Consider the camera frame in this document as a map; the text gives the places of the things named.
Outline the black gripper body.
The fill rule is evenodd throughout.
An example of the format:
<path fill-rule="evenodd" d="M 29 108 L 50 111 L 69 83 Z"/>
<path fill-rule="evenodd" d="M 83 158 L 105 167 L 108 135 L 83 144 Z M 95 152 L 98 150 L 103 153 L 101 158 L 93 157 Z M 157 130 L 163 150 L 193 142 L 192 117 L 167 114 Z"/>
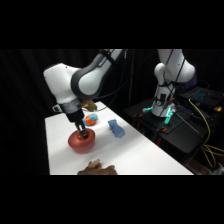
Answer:
<path fill-rule="evenodd" d="M 84 122 L 83 122 L 84 113 L 81 109 L 66 111 L 65 114 L 71 123 L 74 123 L 74 124 L 79 123 L 81 125 L 84 125 Z"/>

